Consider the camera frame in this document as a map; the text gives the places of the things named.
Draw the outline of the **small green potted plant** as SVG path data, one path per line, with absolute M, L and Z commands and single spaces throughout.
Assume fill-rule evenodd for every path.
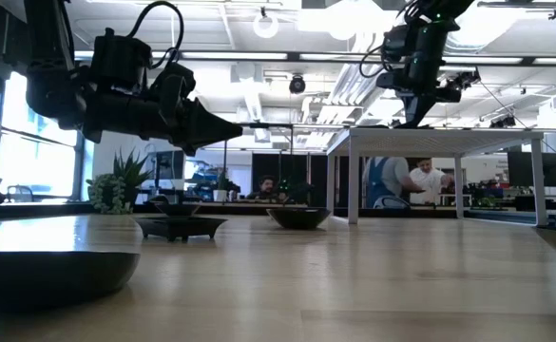
M 146 161 L 133 151 L 126 158 L 116 153 L 111 172 L 86 180 L 92 207 L 100 214 L 131 214 L 142 184 L 152 178 L 152 171 L 144 171 Z

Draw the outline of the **ceiling light strip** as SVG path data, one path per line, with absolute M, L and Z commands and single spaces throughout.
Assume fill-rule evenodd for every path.
M 181 53 L 185 60 L 286 60 L 287 53 L 283 52 L 239 52 L 239 51 L 185 51 Z
M 462 66 L 501 66 L 517 65 L 522 62 L 519 57 L 482 57 L 482 56 L 451 56 L 444 57 L 447 65 Z

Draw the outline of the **person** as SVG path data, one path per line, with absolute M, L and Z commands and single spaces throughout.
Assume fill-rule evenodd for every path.
M 407 209 L 410 205 L 402 199 L 402 192 L 424 192 L 412 180 L 408 162 L 403 157 L 370 157 L 363 173 L 363 183 L 364 204 L 368 209 Z
M 286 201 L 285 193 L 279 193 L 275 190 L 276 180 L 273 176 L 263 176 L 259 181 L 259 190 L 249 194 L 248 200 L 275 200 L 277 202 Z
M 423 190 L 422 193 L 410 194 L 411 204 L 437 204 L 441 190 L 453 183 L 453 175 L 434 168 L 431 158 L 419 159 L 410 176 Z

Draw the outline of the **black gantry frame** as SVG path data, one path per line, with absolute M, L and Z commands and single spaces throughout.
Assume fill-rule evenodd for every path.
M 225 131 L 223 133 L 224 137 L 239 137 L 242 135 L 242 130 L 244 127 L 249 127 L 249 128 L 262 128 L 262 129 L 269 129 L 269 128 L 288 128 L 291 131 L 291 137 L 290 137 L 290 141 L 292 141 L 294 139 L 294 126 L 291 123 L 259 123 L 259 122 L 254 122 L 254 123 L 232 123 L 229 127 L 229 129 L 227 131 Z M 227 141 L 224 142 L 224 149 L 227 149 Z M 226 171 L 226 151 L 223 151 L 223 171 Z M 255 201 L 264 201 L 264 202 L 269 202 L 269 203 L 278 203 L 278 204 L 285 204 L 286 201 L 284 202 L 277 202 L 275 200 L 255 200 Z

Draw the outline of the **black teardrop mini plate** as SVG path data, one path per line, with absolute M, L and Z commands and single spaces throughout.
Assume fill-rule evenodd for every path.
M 121 290 L 141 256 L 125 252 L 0 252 L 0 311 L 64 307 Z

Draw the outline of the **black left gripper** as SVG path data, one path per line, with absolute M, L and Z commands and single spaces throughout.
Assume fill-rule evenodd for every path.
M 82 133 L 94 143 L 105 131 L 166 140 L 187 155 L 241 136 L 241 126 L 210 113 L 198 99 L 188 99 L 195 85 L 193 71 L 172 62 L 151 88 L 138 94 L 98 89 L 86 98 Z

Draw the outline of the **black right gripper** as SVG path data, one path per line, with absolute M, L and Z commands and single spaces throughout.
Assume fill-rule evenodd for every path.
M 402 127 L 418 127 L 437 102 L 456 103 L 461 91 L 437 81 L 443 50 L 454 21 L 437 21 L 393 28 L 385 35 L 381 54 L 386 71 L 376 79 L 378 87 L 394 90 L 403 103 Z

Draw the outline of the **black partition screen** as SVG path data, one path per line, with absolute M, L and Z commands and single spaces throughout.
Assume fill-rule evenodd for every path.
M 309 207 L 327 205 L 327 157 L 321 155 L 290 155 L 288 153 L 252 155 L 253 192 L 258 192 L 261 179 L 275 181 L 275 192 L 283 190 L 290 202 Z

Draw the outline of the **black square mini plate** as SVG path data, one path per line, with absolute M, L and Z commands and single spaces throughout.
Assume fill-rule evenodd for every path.
M 150 235 L 164 237 L 169 242 L 177 238 L 186 242 L 190 237 L 214 238 L 218 228 L 226 222 L 223 218 L 202 217 L 140 217 L 134 221 L 141 227 L 144 238 Z

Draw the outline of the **grey office chair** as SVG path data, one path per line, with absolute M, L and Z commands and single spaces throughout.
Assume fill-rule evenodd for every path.
M 10 185 L 6 197 L 9 202 L 34 202 L 32 190 L 24 185 Z

